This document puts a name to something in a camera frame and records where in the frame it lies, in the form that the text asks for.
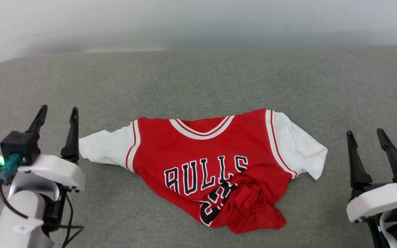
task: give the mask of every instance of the basketball jersey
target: basketball jersey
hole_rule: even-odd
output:
[[[121,165],[200,223],[235,233],[281,228],[290,180],[321,176],[327,149],[283,113],[196,121],[139,118],[79,141],[83,158]]]

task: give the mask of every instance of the red fabric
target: red fabric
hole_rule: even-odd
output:
[[[236,115],[227,129],[205,140],[186,137],[169,120],[140,118],[141,143],[134,157],[134,171],[155,193],[207,226],[228,226],[238,234],[260,228],[281,228],[286,221],[273,204],[284,194],[292,176],[278,165],[272,154],[265,115],[266,110]],[[198,132],[208,132],[224,119],[183,121],[183,124]],[[207,184],[203,184],[200,161],[205,158],[207,182],[212,182],[214,177],[215,185],[202,190],[202,185]],[[239,172],[236,158],[246,170]],[[222,160],[223,179],[230,179],[221,185]],[[187,187],[194,189],[194,161],[196,192],[186,195],[183,165],[189,163]],[[176,170],[177,181],[173,178]],[[175,182],[178,182],[178,193]]]

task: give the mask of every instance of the red and white striped trim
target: red and white striped trim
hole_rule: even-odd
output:
[[[132,121],[131,125],[133,127],[134,143],[131,146],[131,148],[128,150],[128,153],[126,154],[125,167],[127,170],[135,173],[133,168],[133,160],[134,160],[134,156],[136,155],[137,148],[139,148],[140,146],[140,132],[139,132],[139,123],[137,122],[137,120]]]
[[[292,170],[285,163],[284,159],[280,155],[280,148],[277,145],[277,140],[276,140],[276,135],[275,135],[275,127],[273,125],[274,111],[266,110],[266,118],[265,119],[266,119],[266,129],[267,129],[267,134],[269,136],[269,143],[271,145],[272,155],[274,156],[275,160],[280,165],[280,167],[287,173],[290,173],[292,175],[292,179],[295,179],[298,176],[298,173],[296,171]]]
[[[170,123],[172,126],[181,134],[183,134],[186,137],[193,138],[195,140],[208,140],[210,138],[214,138],[217,135],[221,134],[224,132],[227,127],[230,125],[232,120],[234,119],[235,116],[226,116],[222,122],[220,122],[216,127],[214,127],[212,130],[209,132],[199,132],[196,131],[190,127],[188,127],[186,124],[184,124],[181,120],[179,119],[171,119]]]

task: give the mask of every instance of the gray fabric surface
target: gray fabric surface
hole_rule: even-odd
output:
[[[349,223],[345,210],[345,134],[354,131],[374,182],[390,181],[376,129],[397,145],[397,47],[56,54],[0,64],[0,140],[25,130],[42,104],[45,154],[60,152],[73,106],[81,137],[140,116],[192,120],[268,108],[329,149],[321,178],[298,177],[276,204],[287,225],[243,235],[201,225],[124,168],[81,160],[86,191],[70,197],[74,223],[86,229],[70,248],[371,247],[367,225]],[[64,237],[52,234],[56,247]]]

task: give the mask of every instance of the red stripe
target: red stripe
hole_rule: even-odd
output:
[[[289,166],[286,165],[286,162],[284,162],[284,159],[281,157],[280,151],[278,149],[278,144],[277,144],[277,138],[275,137],[275,131],[274,131],[274,112],[271,111],[271,124],[272,124],[272,135],[274,136],[274,142],[275,142],[275,147],[277,148],[277,154],[280,157],[281,161],[283,162],[283,164],[286,166],[286,168],[289,169],[289,171],[295,172],[295,176],[298,175],[298,173],[296,173],[296,171],[294,171],[293,169],[289,168]]]
[[[131,148],[128,150],[128,153],[126,154],[125,158],[125,167],[129,171],[130,169],[128,168],[128,157],[130,156],[131,149],[136,145],[136,130],[134,130],[134,121],[133,121],[133,134],[134,134],[134,144],[131,146]]]
[[[209,135],[211,135],[211,134],[213,134],[213,133],[218,132],[218,131],[225,125],[225,123],[227,122],[228,119],[229,119],[229,118],[226,118],[226,120],[225,120],[223,123],[219,123],[218,125],[221,124],[221,126],[220,126],[218,129],[216,129],[214,132],[211,132],[211,133],[209,133],[209,134],[199,134],[199,133],[191,132],[190,130],[188,130],[188,129],[185,128],[186,125],[185,125],[183,122],[181,122],[181,121],[179,121],[179,120],[177,120],[177,119],[176,119],[175,121],[177,121],[177,123],[178,123],[181,127],[183,127],[184,130],[186,130],[186,131],[188,131],[188,132],[190,132],[190,133],[192,133],[192,134],[205,137],[205,136],[209,136]]]

